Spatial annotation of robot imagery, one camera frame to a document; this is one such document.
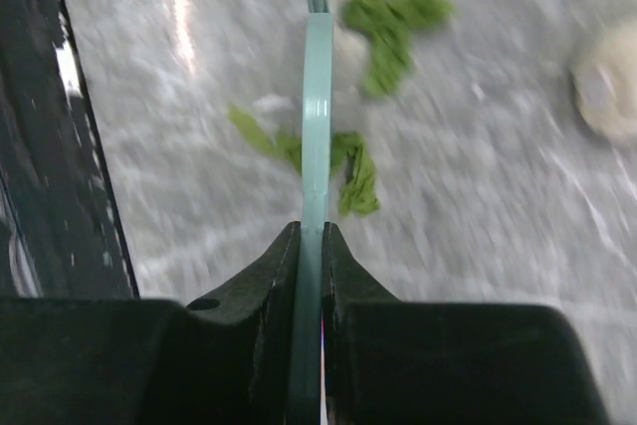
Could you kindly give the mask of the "teal hand brush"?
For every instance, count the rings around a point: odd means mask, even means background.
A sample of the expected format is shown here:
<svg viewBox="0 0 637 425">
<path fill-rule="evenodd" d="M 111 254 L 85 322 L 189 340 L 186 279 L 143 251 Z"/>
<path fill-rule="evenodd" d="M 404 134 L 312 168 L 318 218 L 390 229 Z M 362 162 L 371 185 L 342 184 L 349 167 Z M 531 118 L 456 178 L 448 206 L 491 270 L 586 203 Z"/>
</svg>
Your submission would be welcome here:
<svg viewBox="0 0 637 425">
<path fill-rule="evenodd" d="M 286 422 L 320 424 L 321 244 L 328 220 L 333 16 L 328 0 L 307 0 L 302 105 L 303 210 Z"/>
</svg>

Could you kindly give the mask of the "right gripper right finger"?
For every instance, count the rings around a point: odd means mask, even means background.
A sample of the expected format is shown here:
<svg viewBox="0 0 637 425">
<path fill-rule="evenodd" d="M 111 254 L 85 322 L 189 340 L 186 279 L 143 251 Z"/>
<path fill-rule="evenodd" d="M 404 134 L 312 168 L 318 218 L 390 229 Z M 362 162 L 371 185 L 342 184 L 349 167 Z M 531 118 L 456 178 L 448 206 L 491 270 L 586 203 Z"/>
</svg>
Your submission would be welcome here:
<svg viewBox="0 0 637 425">
<path fill-rule="evenodd" d="M 530 304 L 397 299 L 322 234 L 331 424 L 606 424 L 610 417 L 564 314 Z"/>
</svg>

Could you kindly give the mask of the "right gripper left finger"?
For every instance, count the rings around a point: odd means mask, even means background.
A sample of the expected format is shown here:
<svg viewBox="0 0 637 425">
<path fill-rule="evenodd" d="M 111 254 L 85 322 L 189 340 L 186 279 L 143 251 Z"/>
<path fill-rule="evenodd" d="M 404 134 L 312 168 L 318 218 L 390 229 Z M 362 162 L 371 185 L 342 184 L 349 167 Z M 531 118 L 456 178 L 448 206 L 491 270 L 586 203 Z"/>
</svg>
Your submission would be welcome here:
<svg viewBox="0 0 637 425">
<path fill-rule="evenodd" d="M 5 299 L 5 424 L 280 424 L 301 226 L 188 306 Z"/>
</svg>

